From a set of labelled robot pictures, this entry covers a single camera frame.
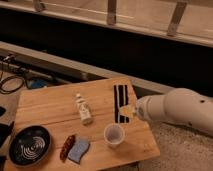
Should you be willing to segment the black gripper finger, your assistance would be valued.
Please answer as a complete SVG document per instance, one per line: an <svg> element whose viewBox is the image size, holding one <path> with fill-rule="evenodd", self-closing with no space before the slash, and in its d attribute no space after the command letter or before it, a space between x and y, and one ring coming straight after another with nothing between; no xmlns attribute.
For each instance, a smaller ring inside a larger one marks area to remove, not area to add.
<svg viewBox="0 0 213 171"><path fill-rule="evenodd" d="M127 85L124 86L124 91L125 91L125 105L128 105L128 87ZM125 123L129 123L129 118L125 117Z"/></svg>
<svg viewBox="0 0 213 171"><path fill-rule="evenodd" d="M114 107L115 107L115 123L120 123L119 119L119 105L118 105L118 96L117 96L117 86L114 85Z"/></svg>

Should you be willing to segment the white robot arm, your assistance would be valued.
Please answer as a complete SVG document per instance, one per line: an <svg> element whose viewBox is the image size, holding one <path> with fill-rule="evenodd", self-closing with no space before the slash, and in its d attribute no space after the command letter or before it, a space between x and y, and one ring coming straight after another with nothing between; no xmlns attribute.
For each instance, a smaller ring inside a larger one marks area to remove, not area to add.
<svg viewBox="0 0 213 171"><path fill-rule="evenodd" d="M121 116L184 125L213 136L213 99L187 88L148 95L118 108Z"/></svg>

